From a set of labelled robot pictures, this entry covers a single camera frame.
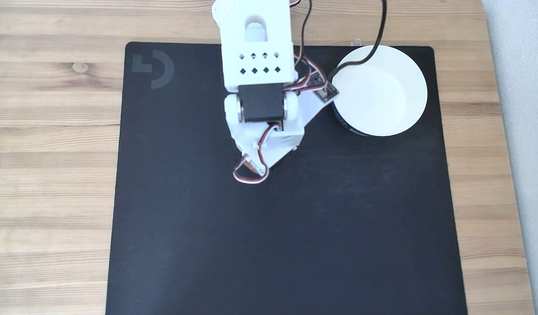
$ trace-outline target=black cable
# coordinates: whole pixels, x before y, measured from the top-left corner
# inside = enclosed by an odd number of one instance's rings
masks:
[[[304,56],[304,33],[306,31],[307,20],[310,18],[311,6],[312,6],[311,0],[308,0],[308,1],[310,2],[310,8],[307,10],[306,18],[304,19],[304,23],[302,24],[302,30],[301,30],[301,33],[300,33],[300,52],[298,54],[298,62],[297,62],[297,64],[300,63],[300,61],[302,60],[302,58]]]
[[[299,5],[301,3],[302,0],[300,0],[299,2],[296,2],[295,4],[292,4],[290,7],[291,8],[294,8],[295,6]]]
[[[383,36],[384,34],[384,28],[385,28],[385,18],[388,14],[388,4],[387,4],[387,0],[381,0],[381,24],[380,24],[380,29],[379,31],[377,32],[377,38],[376,38],[376,42],[374,44],[374,47],[372,48],[372,50],[370,51],[370,53],[368,54],[368,56],[366,58],[364,58],[363,60],[361,61],[351,61],[351,62],[345,62],[344,64],[341,64],[341,66],[338,66],[337,68],[335,68],[333,71],[331,71],[331,73],[329,74],[329,76],[327,76],[327,81],[328,82],[331,82],[331,80],[333,80],[333,77],[335,77],[335,75],[337,73],[339,73],[339,71],[343,70],[344,68],[348,67],[348,66],[360,66],[361,64],[364,64],[365,62],[367,62],[368,60],[370,60],[372,58],[372,56],[374,56],[374,54],[376,53],[376,50],[378,48],[378,46],[380,45],[380,42],[381,42],[381,37]]]

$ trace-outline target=wood knot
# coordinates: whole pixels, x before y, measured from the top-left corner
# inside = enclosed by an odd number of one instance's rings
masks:
[[[78,73],[85,73],[88,71],[88,65],[84,62],[75,62],[73,63],[73,70]]]

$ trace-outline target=wooden table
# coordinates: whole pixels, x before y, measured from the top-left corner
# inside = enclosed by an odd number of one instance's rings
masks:
[[[211,4],[0,0],[0,315],[104,313],[124,46],[219,42]],[[314,0],[307,44],[371,43],[380,9]],[[469,313],[533,314],[481,0],[390,0],[383,43],[436,52]]]

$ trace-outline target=wood grain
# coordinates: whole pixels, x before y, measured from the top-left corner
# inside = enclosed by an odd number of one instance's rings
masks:
[[[211,3],[0,0],[0,315],[104,313],[125,44],[219,42]],[[315,0],[307,44],[379,14]],[[469,313],[532,315],[481,0],[389,0],[384,44],[435,49]]]

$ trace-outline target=white paper bowl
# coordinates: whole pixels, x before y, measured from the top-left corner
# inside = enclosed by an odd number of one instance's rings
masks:
[[[341,64],[362,60],[372,46],[348,54]],[[369,136],[393,136],[411,128],[423,115],[428,99],[425,77],[403,52],[379,46],[360,66],[347,66],[333,78],[339,90],[335,114],[345,127]]]

